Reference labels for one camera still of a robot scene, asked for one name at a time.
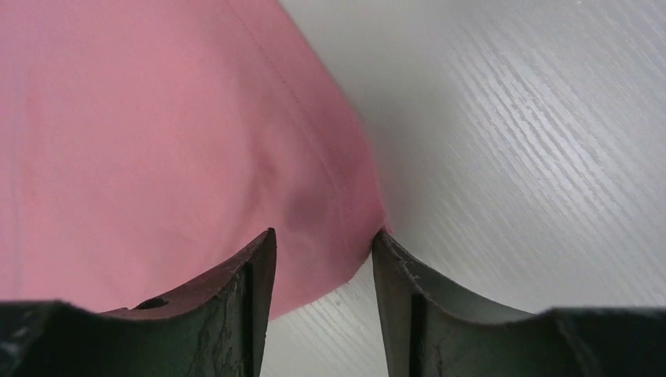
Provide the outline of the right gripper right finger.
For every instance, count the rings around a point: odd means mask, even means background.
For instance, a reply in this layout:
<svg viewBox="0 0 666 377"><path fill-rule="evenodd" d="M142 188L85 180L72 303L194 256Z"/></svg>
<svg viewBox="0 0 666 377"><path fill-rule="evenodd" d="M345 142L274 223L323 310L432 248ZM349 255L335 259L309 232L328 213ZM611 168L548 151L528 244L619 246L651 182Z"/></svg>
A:
<svg viewBox="0 0 666 377"><path fill-rule="evenodd" d="M392 376L662 376L662 307L569 307L531 314L485 298L408 253L372 242Z"/></svg>

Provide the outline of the light pink t-shirt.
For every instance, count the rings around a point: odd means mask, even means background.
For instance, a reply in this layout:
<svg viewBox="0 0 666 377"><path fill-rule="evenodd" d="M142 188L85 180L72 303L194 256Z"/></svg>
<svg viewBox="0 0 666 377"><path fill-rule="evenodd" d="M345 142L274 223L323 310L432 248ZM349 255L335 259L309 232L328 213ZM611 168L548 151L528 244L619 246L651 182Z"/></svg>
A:
<svg viewBox="0 0 666 377"><path fill-rule="evenodd" d="M353 277L385 217L279 2L2 2L2 298L130 307L273 228L278 317Z"/></svg>

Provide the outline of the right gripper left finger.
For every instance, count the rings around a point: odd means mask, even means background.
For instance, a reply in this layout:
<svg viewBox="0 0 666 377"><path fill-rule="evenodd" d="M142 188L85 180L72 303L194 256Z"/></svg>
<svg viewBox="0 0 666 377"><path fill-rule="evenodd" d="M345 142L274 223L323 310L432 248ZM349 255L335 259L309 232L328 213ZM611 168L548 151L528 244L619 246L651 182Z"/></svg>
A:
<svg viewBox="0 0 666 377"><path fill-rule="evenodd" d="M264 231L229 260L139 306L1 304L4 376L257 376L276 270Z"/></svg>

